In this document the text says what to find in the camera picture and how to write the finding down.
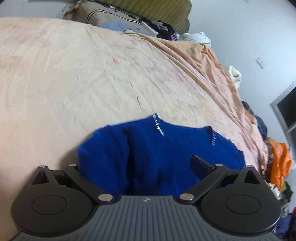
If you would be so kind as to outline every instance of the ribbed gray plate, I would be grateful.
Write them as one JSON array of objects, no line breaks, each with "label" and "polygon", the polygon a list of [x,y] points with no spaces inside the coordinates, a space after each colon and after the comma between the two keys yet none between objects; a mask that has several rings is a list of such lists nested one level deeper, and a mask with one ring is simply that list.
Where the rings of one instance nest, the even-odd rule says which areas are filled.
[{"label": "ribbed gray plate", "polygon": [[172,196],[122,196],[100,206],[92,219],[59,237],[18,234],[13,241],[280,241],[274,234],[236,237],[206,223],[195,206],[177,203]]}]

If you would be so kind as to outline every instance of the plastic bag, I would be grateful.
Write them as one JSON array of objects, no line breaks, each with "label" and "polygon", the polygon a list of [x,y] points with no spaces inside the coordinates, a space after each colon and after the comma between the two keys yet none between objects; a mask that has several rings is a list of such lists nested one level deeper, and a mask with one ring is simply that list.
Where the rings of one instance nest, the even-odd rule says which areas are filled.
[{"label": "plastic bag", "polygon": [[269,182],[275,184],[278,188],[282,188],[284,178],[289,174],[292,167],[292,159],[286,144],[278,143],[269,137],[268,141],[274,154],[272,163],[268,165]]},{"label": "plastic bag", "polygon": [[211,40],[203,32],[195,33],[195,34],[189,34],[189,33],[181,34],[180,37],[178,38],[178,41],[180,40],[191,41],[198,44],[205,44],[209,46],[211,46],[212,44]]},{"label": "plastic bag", "polygon": [[235,87],[238,89],[242,82],[242,74],[231,65],[226,67],[225,71],[230,75]]}]

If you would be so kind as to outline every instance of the metal pivot screw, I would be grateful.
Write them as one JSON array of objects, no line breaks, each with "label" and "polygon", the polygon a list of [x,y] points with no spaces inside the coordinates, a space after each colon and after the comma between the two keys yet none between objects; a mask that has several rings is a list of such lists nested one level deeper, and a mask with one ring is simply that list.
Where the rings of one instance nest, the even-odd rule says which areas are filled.
[{"label": "metal pivot screw", "polygon": [[107,193],[104,193],[104,194],[101,194],[98,196],[98,199],[103,202],[109,202],[112,200],[112,198],[113,198],[113,196],[111,194],[107,194]]},{"label": "metal pivot screw", "polygon": [[194,199],[194,196],[191,193],[183,193],[180,195],[180,199],[184,201],[191,201]]}]

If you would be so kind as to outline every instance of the circular pad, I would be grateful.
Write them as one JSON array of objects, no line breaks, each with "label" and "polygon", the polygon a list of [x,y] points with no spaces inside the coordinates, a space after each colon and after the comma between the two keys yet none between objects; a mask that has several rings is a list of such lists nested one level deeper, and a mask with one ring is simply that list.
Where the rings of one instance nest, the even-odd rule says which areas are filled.
[{"label": "circular pad", "polygon": [[235,195],[226,200],[228,209],[237,214],[252,214],[259,210],[260,202],[247,195]]},{"label": "circular pad", "polygon": [[65,209],[67,202],[64,198],[56,195],[48,195],[37,198],[32,208],[35,212],[43,215],[57,214]]}]

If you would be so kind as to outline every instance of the light switch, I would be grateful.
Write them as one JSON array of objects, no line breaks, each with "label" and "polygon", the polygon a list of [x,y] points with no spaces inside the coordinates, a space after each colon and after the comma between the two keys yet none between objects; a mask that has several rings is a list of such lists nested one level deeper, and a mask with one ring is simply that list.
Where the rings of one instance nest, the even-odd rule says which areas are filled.
[{"label": "light switch", "polygon": [[266,63],[264,63],[263,61],[259,65],[261,66],[261,68],[265,68],[266,67]]},{"label": "light switch", "polygon": [[261,64],[261,63],[263,62],[263,60],[262,60],[260,57],[258,57],[258,58],[256,59],[256,61],[257,61],[258,64]]},{"label": "light switch", "polygon": [[266,67],[266,63],[264,63],[263,60],[260,57],[258,57],[255,60],[260,65],[261,68],[265,68]]}]

